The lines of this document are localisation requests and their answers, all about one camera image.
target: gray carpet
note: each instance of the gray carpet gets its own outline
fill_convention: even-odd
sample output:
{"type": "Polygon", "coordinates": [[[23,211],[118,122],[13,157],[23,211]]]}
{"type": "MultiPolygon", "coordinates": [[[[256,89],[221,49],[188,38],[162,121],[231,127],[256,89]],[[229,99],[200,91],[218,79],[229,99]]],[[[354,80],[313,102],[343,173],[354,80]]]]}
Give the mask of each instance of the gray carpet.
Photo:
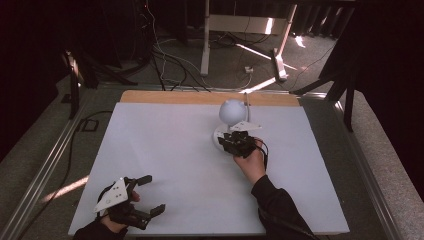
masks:
{"type": "MultiPolygon", "coordinates": [[[[253,41],[261,37],[252,34],[246,36],[239,34],[238,36],[241,39],[248,38],[253,41]]],[[[290,37],[284,50],[285,63],[293,67],[286,69],[289,74],[288,81],[270,85],[265,88],[266,90],[294,90],[317,79],[326,56],[328,56],[335,41],[320,37],[303,39],[303,44],[306,47],[299,47],[295,39],[290,37]]],[[[255,44],[254,47],[268,54],[278,41],[278,36],[271,36],[267,41],[255,44]]],[[[212,47],[219,46],[215,43],[211,44],[212,47]]],[[[168,54],[184,58],[193,63],[196,68],[200,68],[202,47],[202,40],[190,40],[188,45],[170,40],[163,42],[158,51],[162,50],[168,54]]],[[[163,61],[157,59],[157,62],[160,65],[163,61]]],[[[203,85],[209,89],[224,88],[235,91],[245,86],[249,81],[248,76],[244,73],[244,66],[253,66],[254,69],[249,87],[272,78],[274,71],[269,60],[238,47],[213,49],[211,51],[209,76],[203,80],[194,67],[190,64],[185,64],[185,66],[196,76],[199,82],[198,84],[187,77],[188,79],[182,83],[182,86],[188,86],[184,89],[189,90],[194,90],[191,87],[202,90],[199,85],[203,85]]],[[[169,89],[174,85],[171,82],[176,83],[184,79],[184,72],[168,60],[163,78],[168,79],[166,83],[169,89]]],[[[139,89],[157,88],[157,85],[159,85],[158,76],[152,64],[130,76],[129,79],[140,83],[137,87],[139,89]]],[[[324,85],[315,89],[314,92],[325,93],[330,86],[331,84],[324,85]]],[[[48,157],[64,126],[68,123],[67,116],[70,106],[60,103],[63,94],[68,92],[68,79],[59,82],[58,88],[60,89],[58,98],[51,103],[38,121],[1,162],[0,183],[3,187],[3,194],[0,196],[0,205],[2,206],[0,210],[1,228],[6,226],[19,200],[25,194],[26,188],[48,157]]],[[[115,103],[119,101],[122,92],[126,89],[130,89],[130,87],[122,86],[111,79],[103,79],[97,90],[84,90],[83,95],[88,100],[82,109],[81,116],[85,117],[98,111],[113,110],[115,103]]],[[[175,91],[181,89],[182,87],[180,88],[177,84],[175,91]]],[[[311,127],[351,229],[350,233],[330,236],[330,239],[387,239],[373,204],[368,197],[367,190],[358,174],[358,169],[352,162],[351,150],[341,138],[341,133],[338,130],[340,129],[340,121],[335,116],[331,103],[307,97],[302,98],[300,102],[311,122],[311,127]]],[[[90,172],[107,128],[110,114],[102,113],[93,118],[100,122],[99,129],[96,132],[78,132],[75,135],[72,165],[65,185],[87,176],[90,172]]],[[[64,177],[68,165],[69,145],[57,166],[55,166],[40,199],[54,192],[64,177]]],[[[23,239],[71,239],[67,232],[82,190],[83,187],[80,187],[55,199],[28,229],[23,239]]],[[[43,206],[44,204],[39,201],[29,219],[32,219],[43,206]]]]}

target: person's left hand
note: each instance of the person's left hand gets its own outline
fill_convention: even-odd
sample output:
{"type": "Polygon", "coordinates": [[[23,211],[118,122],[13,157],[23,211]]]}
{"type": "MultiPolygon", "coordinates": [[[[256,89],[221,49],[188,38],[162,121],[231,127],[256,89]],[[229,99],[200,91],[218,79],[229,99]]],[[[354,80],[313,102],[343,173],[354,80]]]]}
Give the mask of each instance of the person's left hand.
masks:
{"type": "MultiPolygon", "coordinates": [[[[140,195],[136,193],[135,191],[131,194],[131,201],[139,202],[140,201],[140,195]]],[[[105,225],[107,228],[109,228],[110,231],[114,233],[119,233],[122,229],[128,227],[126,224],[117,223],[112,220],[110,220],[109,215],[107,214],[107,211],[105,211],[104,217],[100,220],[100,222],[105,225]]]]}

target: person's right hand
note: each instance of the person's right hand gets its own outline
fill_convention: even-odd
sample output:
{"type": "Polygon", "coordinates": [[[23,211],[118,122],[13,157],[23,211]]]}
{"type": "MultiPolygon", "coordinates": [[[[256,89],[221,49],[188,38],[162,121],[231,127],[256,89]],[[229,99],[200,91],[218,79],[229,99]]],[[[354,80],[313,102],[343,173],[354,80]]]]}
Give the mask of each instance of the person's right hand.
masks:
{"type": "MultiPolygon", "coordinates": [[[[262,142],[256,140],[256,145],[262,147],[262,142]]],[[[259,149],[255,149],[247,158],[233,156],[233,159],[253,185],[266,174],[264,157],[259,149]]]]}

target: black sleeve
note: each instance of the black sleeve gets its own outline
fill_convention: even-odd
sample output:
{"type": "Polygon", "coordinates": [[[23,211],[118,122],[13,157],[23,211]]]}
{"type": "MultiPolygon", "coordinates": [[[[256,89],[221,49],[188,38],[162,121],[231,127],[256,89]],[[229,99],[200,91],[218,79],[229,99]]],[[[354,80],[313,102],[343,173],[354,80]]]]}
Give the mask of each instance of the black sleeve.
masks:
{"type": "Polygon", "coordinates": [[[287,191],[275,188],[267,175],[255,183],[252,195],[258,201],[259,219],[268,239],[318,239],[299,214],[287,191]]]}
{"type": "Polygon", "coordinates": [[[119,233],[114,233],[103,225],[100,220],[94,220],[84,228],[76,231],[73,240],[123,240],[127,229],[122,229],[119,233]]]}

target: white ball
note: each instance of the white ball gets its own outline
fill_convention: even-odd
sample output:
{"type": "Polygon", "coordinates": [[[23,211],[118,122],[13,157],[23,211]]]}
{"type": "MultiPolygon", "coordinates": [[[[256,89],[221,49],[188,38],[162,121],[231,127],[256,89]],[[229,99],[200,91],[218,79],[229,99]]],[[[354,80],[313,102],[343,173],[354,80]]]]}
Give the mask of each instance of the white ball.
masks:
{"type": "Polygon", "coordinates": [[[228,99],[219,109],[219,118],[229,126],[246,120],[247,110],[244,103],[237,99],[228,99]]]}

